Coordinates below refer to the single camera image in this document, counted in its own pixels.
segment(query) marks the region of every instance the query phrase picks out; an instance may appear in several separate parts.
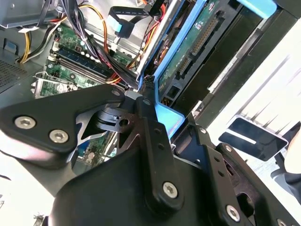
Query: screw head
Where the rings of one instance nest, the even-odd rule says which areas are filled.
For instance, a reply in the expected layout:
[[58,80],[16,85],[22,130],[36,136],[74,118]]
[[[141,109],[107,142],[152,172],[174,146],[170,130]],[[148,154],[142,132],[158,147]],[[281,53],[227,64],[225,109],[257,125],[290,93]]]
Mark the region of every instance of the screw head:
[[228,152],[232,152],[232,148],[231,148],[230,146],[225,145],[225,148],[226,148],[226,150],[227,150]]
[[151,104],[150,101],[148,99],[146,99],[146,98],[143,100],[143,103],[145,103],[146,105],[150,105]]
[[286,226],[286,224],[281,219],[277,219],[277,223],[279,226]]
[[199,128],[199,130],[202,132],[202,133],[207,133],[207,131],[204,129],[204,128]]
[[120,96],[120,93],[117,90],[112,90],[112,94],[116,95],[116,96]]
[[233,206],[228,205],[226,207],[226,210],[227,210],[227,213],[231,217],[232,220],[234,220],[235,222],[240,221],[240,215],[239,215],[238,211]]
[[170,182],[163,184],[163,191],[169,198],[175,199],[178,196],[177,188]]
[[21,116],[15,119],[15,125],[20,129],[31,129],[36,125],[36,121],[28,116]]
[[57,6],[55,9],[59,13],[63,13],[64,12],[64,8],[62,6]]
[[67,142],[69,136],[68,133],[66,133],[65,131],[61,129],[55,129],[50,132],[49,138],[55,143],[63,144]]

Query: black mount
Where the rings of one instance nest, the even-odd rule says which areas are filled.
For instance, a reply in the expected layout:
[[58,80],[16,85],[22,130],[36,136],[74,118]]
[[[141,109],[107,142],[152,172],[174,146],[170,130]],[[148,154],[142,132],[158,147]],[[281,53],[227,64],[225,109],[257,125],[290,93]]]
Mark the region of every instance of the black mount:
[[[35,126],[19,128],[20,116]],[[58,193],[51,226],[298,225],[231,146],[215,147],[206,130],[188,120],[173,140],[178,158],[149,99],[101,85],[1,109],[0,150],[52,169],[89,137],[119,133],[116,157]],[[53,142],[54,129],[68,140]]]

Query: black bracket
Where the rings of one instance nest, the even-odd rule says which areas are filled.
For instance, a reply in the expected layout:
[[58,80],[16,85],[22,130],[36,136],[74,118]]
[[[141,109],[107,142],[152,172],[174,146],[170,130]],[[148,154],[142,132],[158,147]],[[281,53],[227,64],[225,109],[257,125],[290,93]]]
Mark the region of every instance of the black bracket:
[[[119,153],[140,149],[148,207],[162,216],[173,214],[182,208],[184,194],[165,126],[158,122],[150,100],[127,98],[114,86],[100,85],[4,108],[0,139],[7,142],[0,142],[0,149],[45,168],[59,168],[70,161],[81,142],[78,134],[85,138],[81,130],[87,131],[89,125],[94,126],[89,136],[105,130],[118,132]],[[16,123],[20,116],[26,117],[22,126]],[[65,137],[54,141],[51,132],[58,129]]]
[[[189,142],[182,138],[187,135]],[[226,143],[215,147],[192,117],[174,141],[177,147],[184,147],[176,152],[180,158],[206,172],[206,204],[213,225],[298,225],[235,149]]]
[[[62,167],[70,161],[78,145],[79,130],[86,126],[85,121],[77,118],[89,111],[119,106],[124,99],[124,94],[114,86],[101,85],[1,109],[0,140],[5,142],[0,142],[0,150],[45,168]],[[34,126],[20,128],[16,121],[22,116],[32,121],[20,123]],[[56,143],[50,139],[50,133],[57,129],[67,134],[66,142]]]

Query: circuit board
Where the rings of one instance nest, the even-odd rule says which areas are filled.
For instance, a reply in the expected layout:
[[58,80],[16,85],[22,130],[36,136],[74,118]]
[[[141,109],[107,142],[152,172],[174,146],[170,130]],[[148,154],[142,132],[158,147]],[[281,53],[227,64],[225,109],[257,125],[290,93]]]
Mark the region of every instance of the circuit board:
[[[56,36],[56,40],[60,45],[83,56],[91,57],[88,54],[85,43],[74,33],[70,27],[66,25],[59,26],[57,28]],[[118,51],[113,55],[113,58],[124,66],[128,65],[132,61],[131,57]]]
[[[74,90],[100,85],[100,83],[97,81],[91,80],[83,75],[80,75],[66,67],[61,66],[60,64],[55,65],[52,62],[47,63],[46,72],[50,76],[57,77],[57,78],[59,77],[62,80],[72,82],[76,87]],[[60,83],[43,81],[40,90],[40,96],[48,97],[48,96],[64,93],[67,91],[68,90],[63,89]]]
[[198,37],[203,31],[211,15],[214,13],[214,10],[219,2],[219,0],[210,0],[207,6],[202,10],[200,15],[198,16],[195,24],[188,32],[186,38],[178,48],[173,59],[170,61],[164,73],[161,75],[158,81],[159,92],[166,86],[166,83],[169,78],[175,75],[176,72],[181,73],[181,70],[185,69],[185,67],[187,67],[187,65],[190,63],[189,60],[186,60],[186,56],[189,54],[192,45],[192,51],[196,51],[195,49],[198,47],[198,45],[201,44],[199,43],[200,41],[198,41]]

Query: blue plastic tab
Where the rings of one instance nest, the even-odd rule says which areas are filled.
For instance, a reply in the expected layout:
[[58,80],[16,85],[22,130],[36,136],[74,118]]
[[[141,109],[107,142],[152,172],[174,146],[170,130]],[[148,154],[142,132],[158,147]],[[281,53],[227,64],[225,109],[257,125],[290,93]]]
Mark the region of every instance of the blue plastic tab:
[[237,0],[263,19],[269,18],[277,10],[277,4],[273,0]]
[[158,121],[165,125],[168,137],[171,138],[173,134],[179,129],[179,127],[183,124],[185,117],[183,114],[171,109],[160,103],[159,101],[159,89],[158,89],[158,80],[160,76],[163,74],[164,70],[174,57],[175,53],[177,52],[179,46],[183,42],[184,38],[187,36],[187,33],[194,25],[199,13],[201,12],[202,8],[206,0],[198,0],[193,7],[191,13],[187,17],[182,29],[180,30],[179,34],[175,38],[172,46],[170,47],[169,51],[167,52],[166,56],[162,60],[161,64],[155,71],[155,108],[158,117]]
[[106,19],[106,22],[108,25],[110,25],[110,27],[116,31],[116,32],[120,32],[122,25],[120,23],[118,23],[117,20],[115,20],[112,16],[108,16],[108,18]]

